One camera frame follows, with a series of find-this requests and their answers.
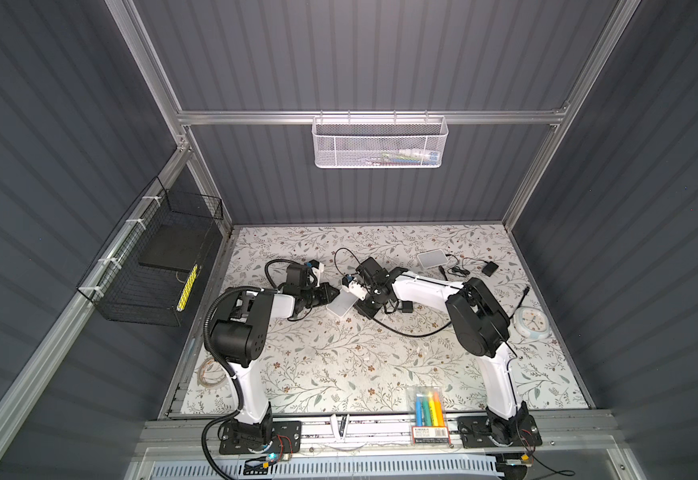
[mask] corrugated metal panel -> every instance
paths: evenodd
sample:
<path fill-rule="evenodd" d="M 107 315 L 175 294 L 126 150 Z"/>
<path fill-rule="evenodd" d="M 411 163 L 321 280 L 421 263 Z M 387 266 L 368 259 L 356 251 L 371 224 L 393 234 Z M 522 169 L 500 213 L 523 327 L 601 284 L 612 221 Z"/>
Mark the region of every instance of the corrugated metal panel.
<path fill-rule="evenodd" d="M 500 220 L 548 127 L 450 127 L 440 168 L 325 170 L 309 127 L 193 127 L 237 224 Z"/>
<path fill-rule="evenodd" d="M 643 2 L 516 234 L 650 477 L 698 478 L 698 2 Z"/>
<path fill-rule="evenodd" d="M 108 232 L 174 148 L 102 3 L 0 2 L 0 398 Z M 20 465 L 22 474 L 36 478 L 36 466 L 91 455 L 71 446 L 92 435 L 92 420 L 113 435 L 98 443 L 106 455 L 90 472 L 122 469 L 140 431 L 137 420 L 150 418 L 147 407 L 151 416 L 159 407 L 179 341 L 103 323 L 93 320 L 75 350 L 108 363 L 67 360 L 8 450 L 6 462 Z M 88 397 L 92 389 L 108 397 Z M 56 404 L 46 408 L 48 402 Z M 36 436 L 24 442 L 26 432 Z M 0 478 L 18 476 L 5 468 Z"/>
<path fill-rule="evenodd" d="M 185 110 L 558 108 L 613 0 L 136 5 Z"/>

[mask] black wire basket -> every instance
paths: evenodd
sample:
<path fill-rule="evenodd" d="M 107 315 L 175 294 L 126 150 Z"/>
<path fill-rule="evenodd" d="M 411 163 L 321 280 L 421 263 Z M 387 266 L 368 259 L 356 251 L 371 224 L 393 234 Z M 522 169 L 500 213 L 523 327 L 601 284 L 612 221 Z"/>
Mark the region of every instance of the black wire basket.
<path fill-rule="evenodd" d="M 180 326 L 184 313 L 191 310 L 189 299 L 202 295 L 223 239 L 222 221 L 220 198 L 162 189 L 140 219 L 126 220 L 129 232 L 109 258 L 102 258 L 108 242 L 104 245 L 77 290 L 106 320 Z M 194 262 L 188 262 L 186 270 L 144 262 L 146 255 L 154 257 L 152 242 L 166 230 L 179 238 L 185 232 L 195 240 L 190 248 L 196 250 Z M 100 263 L 104 267 L 98 281 L 83 285 Z"/>

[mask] black mounting plate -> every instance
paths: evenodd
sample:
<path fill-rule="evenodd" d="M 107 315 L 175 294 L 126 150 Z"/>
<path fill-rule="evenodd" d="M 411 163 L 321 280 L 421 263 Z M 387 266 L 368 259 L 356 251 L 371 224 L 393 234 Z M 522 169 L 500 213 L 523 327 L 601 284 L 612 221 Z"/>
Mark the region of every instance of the black mounting plate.
<path fill-rule="evenodd" d="M 508 445 L 499 445 L 491 437 L 490 425 L 488 425 L 487 415 L 458 417 L 458 433 L 461 436 L 461 443 L 464 448 L 487 448 L 487 447 L 526 447 L 540 446 L 543 444 L 541 433 L 536 426 L 536 420 L 528 415 L 519 425 L 520 430 L 527 430 L 531 433 L 524 434 L 527 444 L 520 438 L 514 438 Z"/>
<path fill-rule="evenodd" d="M 274 422 L 274 433 L 272 434 L 273 440 L 269 447 L 264 452 L 250 452 L 247 448 L 240 445 L 239 433 L 229 424 L 221 427 L 220 430 L 220 447 L 218 448 L 218 453 L 221 455 L 247 455 L 251 453 L 255 454 L 265 454 L 265 453 L 279 453 L 280 452 L 280 442 L 277 436 L 288 437 L 290 442 L 293 444 L 292 449 L 287 440 L 284 441 L 284 453 L 298 453 L 300 450 L 300 437 L 301 437 L 301 422 Z"/>

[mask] marker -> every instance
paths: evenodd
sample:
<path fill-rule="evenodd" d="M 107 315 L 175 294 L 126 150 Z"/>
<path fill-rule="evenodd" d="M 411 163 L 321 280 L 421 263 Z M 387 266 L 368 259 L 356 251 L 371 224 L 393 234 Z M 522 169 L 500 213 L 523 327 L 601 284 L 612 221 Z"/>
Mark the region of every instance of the marker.
<path fill-rule="evenodd" d="M 432 424 L 432 413 L 429 410 L 428 405 L 426 405 L 424 402 L 421 402 L 421 410 L 423 410 L 423 420 L 424 420 L 424 426 L 431 427 L 433 426 Z"/>
<path fill-rule="evenodd" d="M 423 406 L 421 397 L 416 395 L 416 427 L 423 427 Z"/>
<path fill-rule="evenodd" d="M 437 391 L 434 391 L 434 408 L 437 409 L 437 418 L 440 421 L 440 427 L 444 427 L 445 425 L 445 416 L 442 413 L 442 403 L 440 402 L 440 393 Z"/>
<path fill-rule="evenodd" d="M 431 416 L 432 416 L 432 426 L 441 427 L 440 419 L 437 416 L 437 410 L 434 407 L 434 398 L 432 398 L 431 393 L 429 394 L 429 410 L 431 411 Z"/>

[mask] alarm clock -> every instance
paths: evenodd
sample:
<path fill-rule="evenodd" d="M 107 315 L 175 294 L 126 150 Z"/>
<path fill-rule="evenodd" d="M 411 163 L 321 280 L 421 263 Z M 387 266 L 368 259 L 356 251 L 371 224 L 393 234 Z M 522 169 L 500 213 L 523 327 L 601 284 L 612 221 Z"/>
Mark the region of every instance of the alarm clock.
<path fill-rule="evenodd" d="M 531 306 L 520 306 L 517 309 L 514 314 L 514 328 L 530 340 L 545 339 L 552 334 L 546 314 Z"/>

